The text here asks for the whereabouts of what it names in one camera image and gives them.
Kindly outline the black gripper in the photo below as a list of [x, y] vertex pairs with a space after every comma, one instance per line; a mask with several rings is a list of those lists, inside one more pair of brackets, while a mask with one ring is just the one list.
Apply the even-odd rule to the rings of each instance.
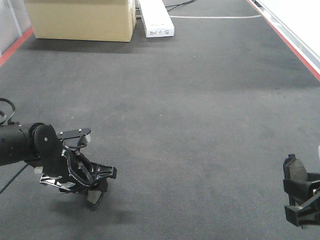
[[56, 134], [52, 125], [33, 130], [33, 143], [40, 159], [40, 183], [57, 187], [63, 194], [86, 195], [89, 189], [117, 178], [117, 168], [90, 162], [80, 150], [90, 142], [91, 129], [80, 128]]

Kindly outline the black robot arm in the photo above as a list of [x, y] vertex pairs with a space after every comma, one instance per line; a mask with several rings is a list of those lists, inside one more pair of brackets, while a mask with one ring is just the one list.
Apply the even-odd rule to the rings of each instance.
[[114, 166], [90, 161], [80, 152], [90, 142], [89, 128], [56, 133], [44, 123], [0, 127], [0, 164], [25, 162], [41, 174], [40, 183], [61, 193], [87, 194], [96, 205], [107, 191], [108, 179], [117, 177]]

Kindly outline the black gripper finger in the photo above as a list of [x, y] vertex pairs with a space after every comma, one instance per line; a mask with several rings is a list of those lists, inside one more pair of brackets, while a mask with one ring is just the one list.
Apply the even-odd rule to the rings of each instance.
[[320, 199], [289, 199], [284, 206], [286, 220], [296, 227], [320, 225]]
[[308, 172], [298, 179], [285, 176], [283, 186], [290, 202], [306, 202], [320, 191], [320, 174]]

